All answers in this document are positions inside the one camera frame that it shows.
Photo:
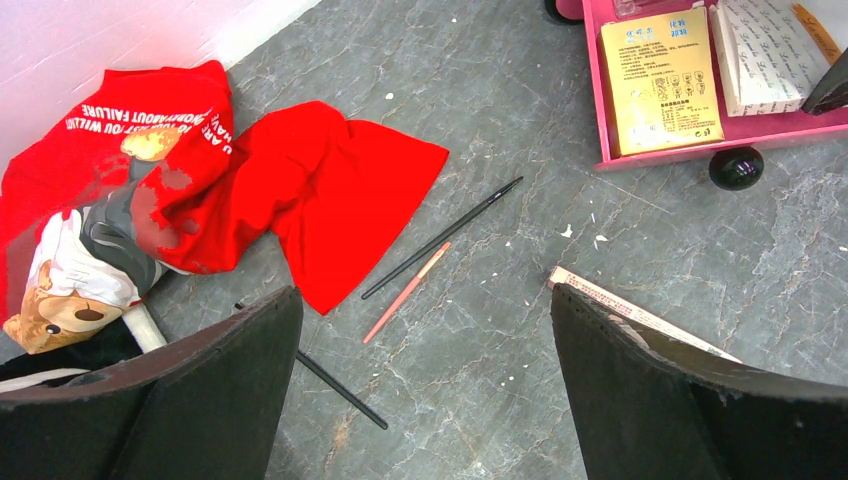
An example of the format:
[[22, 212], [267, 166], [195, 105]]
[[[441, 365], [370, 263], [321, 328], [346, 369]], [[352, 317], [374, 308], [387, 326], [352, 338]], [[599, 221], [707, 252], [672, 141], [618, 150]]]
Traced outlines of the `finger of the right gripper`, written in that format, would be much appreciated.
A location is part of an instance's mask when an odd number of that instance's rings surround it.
[[840, 55], [801, 106], [801, 111], [821, 115], [847, 105], [848, 51]]

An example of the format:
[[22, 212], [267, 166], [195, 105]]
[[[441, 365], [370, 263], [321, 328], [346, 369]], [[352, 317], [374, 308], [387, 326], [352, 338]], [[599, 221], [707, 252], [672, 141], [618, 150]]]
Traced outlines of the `pink makeup package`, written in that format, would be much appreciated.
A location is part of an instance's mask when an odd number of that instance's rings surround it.
[[613, 0], [613, 6], [619, 19], [652, 11], [665, 4], [665, 0]]

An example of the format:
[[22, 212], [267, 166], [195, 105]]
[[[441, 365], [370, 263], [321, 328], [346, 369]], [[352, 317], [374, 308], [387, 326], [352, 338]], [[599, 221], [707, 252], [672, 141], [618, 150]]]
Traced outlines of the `yellow small box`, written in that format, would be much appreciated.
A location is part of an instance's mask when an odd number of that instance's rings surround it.
[[721, 141], [704, 6], [600, 29], [617, 156]]

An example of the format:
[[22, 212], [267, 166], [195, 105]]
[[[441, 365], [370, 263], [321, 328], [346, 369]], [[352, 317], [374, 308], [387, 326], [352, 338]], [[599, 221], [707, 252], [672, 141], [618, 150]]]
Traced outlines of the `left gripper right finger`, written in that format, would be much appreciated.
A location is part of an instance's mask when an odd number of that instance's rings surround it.
[[705, 352], [559, 284], [551, 317], [591, 479], [843, 479], [847, 390]]

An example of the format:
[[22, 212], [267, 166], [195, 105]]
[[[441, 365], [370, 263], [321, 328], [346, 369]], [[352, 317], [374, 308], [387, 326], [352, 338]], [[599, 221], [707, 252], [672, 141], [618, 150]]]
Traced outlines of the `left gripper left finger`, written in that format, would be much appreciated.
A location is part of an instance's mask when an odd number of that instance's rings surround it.
[[3, 394], [2, 477], [262, 478], [302, 319], [284, 287], [134, 359]]

